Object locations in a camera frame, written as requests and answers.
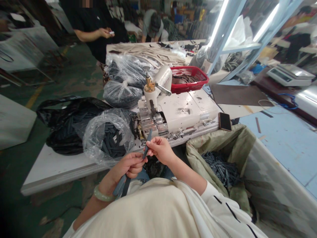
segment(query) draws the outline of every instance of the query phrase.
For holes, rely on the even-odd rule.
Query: black shirt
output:
[[[105,4],[94,8],[81,8],[73,3],[74,1],[70,0],[61,1],[61,6],[74,30],[93,32],[99,28],[111,28],[109,24],[111,16]],[[111,43],[111,38],[106,39],[104,37],[92,42],[86,42],[92,55],[101,63],[106,62],[106,47],[107,44]]]

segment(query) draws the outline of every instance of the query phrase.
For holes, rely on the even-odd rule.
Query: metal shelf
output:
[[[255,60],[259,57],[261,51],[279,31],[279,29],[285,24],[285,22],[291,17],[293,12],[302,3],[302,0],[280,0],[277,7],[277,12],[274,16],[268,16],[273,18],[272,22],[268,25],[268,28],[262,33],[258,43],[252,43],[249,45],[241,45],[237,47],[226,47],[225,44],[230,37],[231,31],[240,16],[240,13],[246,3],[246,0],[224,0],[222,9],[219,13],[219,19],[217,19],[215,30],[210,37],[212,43],[207,50],[206,60],[210,66],[207,69],[206,74],[211,75],[215,67],[215,63],[218,62],[220,55],[229,54],[234,52],[250,50],[250,54],[244,59],[241,65],[229,75],[227,75],[222,82],[230,80],[240,71],[248,69]]]
[[[255,50],[259,49],[262,46],[260,43],[252,43],[249,45],[240,45],[240,46],[234,46],[234,47],[226,47],[223,49],[221,54],[229,54],[229,53],[235,53],[245,50]]]

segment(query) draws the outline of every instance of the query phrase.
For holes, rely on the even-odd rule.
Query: digital scale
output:
[[[309,86],[315,75],[293,65],[279,64],[275,68],[269,70],[267,75],[283,86]]]

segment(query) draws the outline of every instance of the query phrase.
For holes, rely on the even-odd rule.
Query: bracelet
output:
[[[95,197],[100,200],[100,201],[103,201],[103,202],[112,202],[114,201],[117,197],[114,196],[114,195],[111,195],[111,196],[107,196],[107,195],[104,195],[102,194],[100,191],[99,191],[99,184],[95,187],[95,189],[93,190],[93,194],[95,195]]]

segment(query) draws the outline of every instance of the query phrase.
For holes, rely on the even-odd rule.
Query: brown leather sheet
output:
[[[214,100],[218,104],[260,106],[260,100],[268,100],[257,86],[232,86],[213,84],[210,86]],[[274,106],[261,101],[262,106]]]

